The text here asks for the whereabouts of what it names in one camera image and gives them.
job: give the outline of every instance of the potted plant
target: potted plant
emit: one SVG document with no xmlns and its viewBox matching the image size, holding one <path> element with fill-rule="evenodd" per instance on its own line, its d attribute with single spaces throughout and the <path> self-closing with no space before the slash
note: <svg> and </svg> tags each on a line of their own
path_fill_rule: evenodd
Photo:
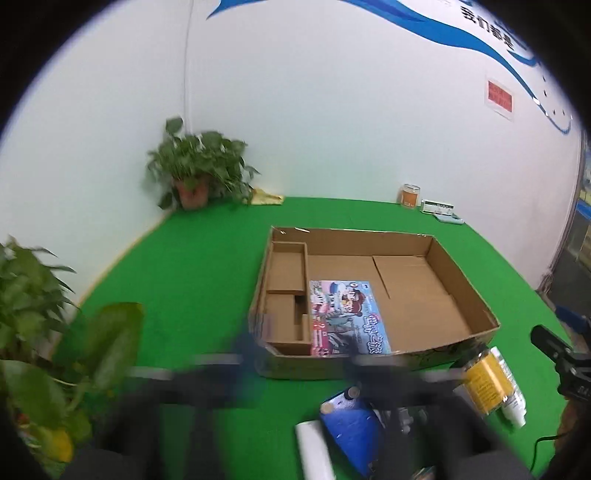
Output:
<svg viewBox="0 0 591 480">
<path fill-rule="evenodd" d="M 73 270 L 43 264 L 41 252 L 52 255 L 14 239 L 0 244 L 0 408 L 57 477 L 92 434 L 87 394 L 106 397 L 135 363 L 144 314 L 139 304 L 117 303 L 68 325 L 64 307 L 71 302 L 64 294 L 71 289 L 53 271 Z M 38 348 L 52 332 L 64 337 L 51 361 Z"/>
<path fill-rule="evenodd" d="M 250 182 L 258 171 L 244 163 L 246 144 L 215 131 L 179 135 L 182 127 L 180 117 L 166 120 L 166 138 L 158 150 L 148 152 L 148 171 L 165 185 L 159 207 L 169 208 L 176 201 L 185 210 L 195 210 L 206 206 L 209 197 L 249 202 Z"/>
</svg>

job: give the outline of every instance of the chinese characters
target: chinese characters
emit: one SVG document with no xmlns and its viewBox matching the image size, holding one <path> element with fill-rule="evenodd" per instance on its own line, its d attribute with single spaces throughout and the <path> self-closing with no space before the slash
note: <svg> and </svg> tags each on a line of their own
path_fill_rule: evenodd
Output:
<svg viewBox="0 0 591 480">
<path fill-rule="evenodd" d="M 378 332 L 377 324 L 378 319 L 375 315 L 367 315 L 363 317 L 363 331 L 369 335 L 369 341 L 367 342 L 368 353 L 374 355 L 376 353 L 382 353 L 382 344 L 384 337 Z"/>
<path fill-rule="evenodd" d="M 513 50 L 513 39 L 508 34 L 501 32 L 498 28 L 488 23 L 488 21 L 482 18 L 480 15 L 477 17 L 468 7 L 460 7 L 460 9 L 462 10 L 462 15 L 464 15 L 464 18 L 470 20 L 473 23 L 478 22 L 480 28 L 486 28 L 486 31 L 490 32 L 493 37 L 495 37 L 497 40 L 504 41 L 505 45 Z"/>
</svg>

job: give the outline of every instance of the white bottle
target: white bottle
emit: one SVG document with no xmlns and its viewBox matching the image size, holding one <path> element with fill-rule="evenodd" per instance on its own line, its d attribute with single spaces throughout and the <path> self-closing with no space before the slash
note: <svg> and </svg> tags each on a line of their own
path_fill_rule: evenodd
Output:
<svg viewBox="0 0 591 480">
<path fill-rule="evenodd" d="M 519 385 L 517 385 L 515 377 L 513 376 L 509 365 L 507 365 L 507 362 L 505 362 L 505 359 L 501 355 L 499 349 L 494 346 L 491 348 L 491 353 L 498 360 L 503 373 L 511 385 L 513 385 L 514 389 L 513 395 L 511 395 L 507 401 L 501 405 L 501 410 L 503 411 L 505 418 L 509 420 L 516 428 L 520 429 L 523 425 L 525 425 L 525 414 L 527 413 L 527 410 L 525 409 L 525 397 L 523 396 Z"/>
<path fill-rule="evenodd" d="M 336 480 L 320 420 L 304 421 L 295 426 L 304 478 Z"/>
</svg>

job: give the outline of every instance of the small box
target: small box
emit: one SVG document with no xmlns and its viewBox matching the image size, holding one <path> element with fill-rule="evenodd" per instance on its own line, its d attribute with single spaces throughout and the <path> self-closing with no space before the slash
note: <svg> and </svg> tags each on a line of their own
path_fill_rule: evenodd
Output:
<svg viewBox="0 0 591 480">
<path fill-rule="evenodd" d="M 344 355 L 312 356 L 310 280 L 371 284 L 397 363 L 426 368 L 488 343 L 499 322 L 437 239 L 357 230 L 272 228 L 249 311 L 271 378 L 343 376 Z"/>
<path fill-rule="evenodd" d="M 421 202 L 421 212 L 433 215 L 453 215 L 453 205 L 451 203 L 423 200 Z"/>
</svg>

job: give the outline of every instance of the green mat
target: green mat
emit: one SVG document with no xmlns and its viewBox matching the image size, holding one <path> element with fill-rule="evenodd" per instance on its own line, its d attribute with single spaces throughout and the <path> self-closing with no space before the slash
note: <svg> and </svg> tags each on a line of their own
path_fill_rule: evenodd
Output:
<svg viewBox="0 0 591 480">
<path fill-rule="evenodd" d="M 529 465 L 534 440 L 556 432 L 564 400 L 556 393 L 552 363 L 530 344 L 542 323 L 564 337 L 553 313 L 515 270 L 467 225 L 449 225 L 390 203 L 288 198 L 282 206 L 212 205 L 179 212 L 136 245 L 84 303 L 145 306 L 138 365 L 182 368 L 195 354 L 219 351 L 238 328 L 251 301 L 271 226 L 350 228 L 434 235 L 465 272 L 501 322 L 499 347 L 527 400 L 527 425 L 512 431 L 494 414 L 490 422 Z M 317 416 L 319 404 L 341 381 L 263 380 L 257 403 L 219 413 L 218 442 L 229 478 L 302 478 L 294 426 Z M 191 412 L 163 409 L 164 450 L 170 478 L 180 479 Z M 553 454 L 540 445 L 538 467 Z M 332 450 L 339 479 L 356 478 Z"/>
</svg>

